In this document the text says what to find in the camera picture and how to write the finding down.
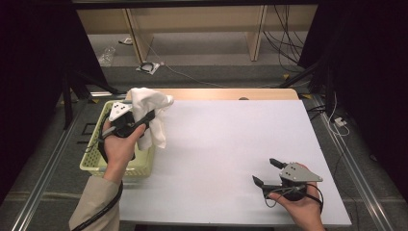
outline white table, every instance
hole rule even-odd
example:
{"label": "white table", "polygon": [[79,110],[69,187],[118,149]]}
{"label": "white table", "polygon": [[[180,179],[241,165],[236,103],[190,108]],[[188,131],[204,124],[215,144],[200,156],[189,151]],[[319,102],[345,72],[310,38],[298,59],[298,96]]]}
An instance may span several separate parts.
{"label": "white table", "polygon": [[167,146],[152,175],[127,186],[122,220],[151,224],[282,226],[252,175],[280,183],[269,158],[299,162],[320,175],[326,227],[350,220],[300,100],[177,100],[166,111]]}

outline white cloth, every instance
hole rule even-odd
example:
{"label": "white cloth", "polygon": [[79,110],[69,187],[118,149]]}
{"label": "white cloth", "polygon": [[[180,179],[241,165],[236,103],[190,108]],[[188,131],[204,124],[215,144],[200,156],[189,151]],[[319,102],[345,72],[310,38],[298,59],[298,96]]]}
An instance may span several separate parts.
{"label": "white cloth", "polygon": [[174,102],[173,96],[147,88],[131,89],[131,94],[135,121],[141,120],[150,111],[155,111],[155,118],[149,123],[150,128],[138,141],[139,150],[146,150],[152,144],[165,148],[166,134],[163,117],[165,110]]}

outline hand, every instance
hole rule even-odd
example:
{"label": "hand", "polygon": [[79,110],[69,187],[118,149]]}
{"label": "hand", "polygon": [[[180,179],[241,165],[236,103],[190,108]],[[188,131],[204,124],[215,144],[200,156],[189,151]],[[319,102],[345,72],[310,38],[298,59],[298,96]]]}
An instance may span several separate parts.
{"label": "hand", "polygon": [[[308,184],[318,186],[316,182]],[[312,186],[307,187],[307,194],[319,198],[319,192]],[[282,205],[291,214],[293,221],[303,230],[324,230],[320,218],[320,205],[309,197],[303,197],[298,201],[290,201],[281,194],[272,192],[269,198]]]}
{"label": "hand", "polygon": [[[103,131],[111,127],[111,122],[107,120],[103,125]],[[105,139],[105,152],[108,157],[108,166],[103,178],[120,184],[128,163],[135,153],[135,145],[140,136],[144,133],[146,125],[142,124],[127,138],[119,138],[110,135]]]}

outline beige sleeve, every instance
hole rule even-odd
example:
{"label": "beige sleeve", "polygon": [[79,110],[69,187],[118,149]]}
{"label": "beige sleeve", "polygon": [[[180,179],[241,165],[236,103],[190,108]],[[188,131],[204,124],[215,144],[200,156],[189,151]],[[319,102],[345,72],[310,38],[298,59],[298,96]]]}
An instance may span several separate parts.
{"label": "beige sleeve", "polygon": [[[116,196],[119,185],[100,177],[91,176],[85,186],[79,203],[69,220],[72,230],[78,225],[93,217],[112,201]],[[118,203],[102,218],[95,221],[85,230],[118,230],[119,205]]]}

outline yellow-green basket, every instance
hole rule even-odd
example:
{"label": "yellow-green basket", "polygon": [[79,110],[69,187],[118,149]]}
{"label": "yellow-green basket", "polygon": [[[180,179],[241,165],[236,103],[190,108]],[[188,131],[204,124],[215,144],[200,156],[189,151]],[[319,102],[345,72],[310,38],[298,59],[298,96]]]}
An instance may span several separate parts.
{"label": "yellow-green basket", "polygon": [[[106,162],[102,158],[98,150],[98,135],[100,124],[104,121],[104,115],[112,108],[115,102],[120,102],[119,100],[106,102],[102,113],[96,123],[95,129],[93,130],[92,137],[88,143],[87,151],[82,158],[80,169],[87,170],[90,174],[94,176],[103,176],[106,170]],[[135,160],[129,162],[126,168],[124,179],[132,178],[145,178],[148,177],[152,170],[153,156],[154,156],[154,145],[149,149],[140,151],[138,145],[135,146]]]}

